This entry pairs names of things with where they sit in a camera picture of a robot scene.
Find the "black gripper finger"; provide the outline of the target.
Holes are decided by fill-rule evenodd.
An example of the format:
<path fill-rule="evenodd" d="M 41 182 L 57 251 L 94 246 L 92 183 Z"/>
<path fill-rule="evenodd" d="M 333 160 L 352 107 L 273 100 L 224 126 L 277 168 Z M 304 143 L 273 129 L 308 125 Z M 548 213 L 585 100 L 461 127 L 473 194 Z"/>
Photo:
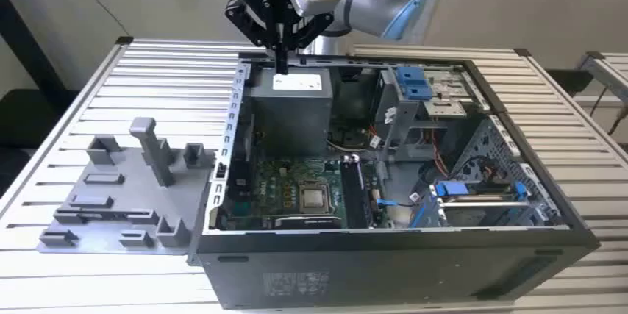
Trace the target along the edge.
<path fill-rule="evenodd" d="M 254 0 L 253 5 L 245 0 L 228 0 L 225 16 L 246 39 L 272 51 L 276 72 L 281 72 L 281 41 L 273 8 L 269 0 Z"/>
<path fill-rule="evenodd" d="M 300 21 L 304 20 L 297 14 L 284 19 L 281 30 L 281 73 L 288 73 L 288 53 L 296 49 L 304 49 L 314 38 L 325 31 L 333 21 L 332 13 L 314 15 L 305 25 L 297 29 Z"/>

